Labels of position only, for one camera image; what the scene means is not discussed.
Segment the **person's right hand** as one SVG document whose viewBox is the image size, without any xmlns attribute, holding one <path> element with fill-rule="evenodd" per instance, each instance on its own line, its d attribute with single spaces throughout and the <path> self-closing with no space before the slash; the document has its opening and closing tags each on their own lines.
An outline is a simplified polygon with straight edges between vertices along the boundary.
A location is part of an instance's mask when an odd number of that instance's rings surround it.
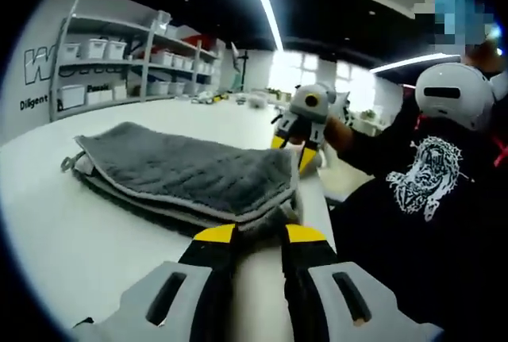
<svg viewBox="0 0 508 342">
<path fill-rule="evenodd" d="M 353 130 L 334 116 L 327 118 L 324 135 L 325 141 L 339 156 L 344 155 L 353 145 Z"/>
</svg>

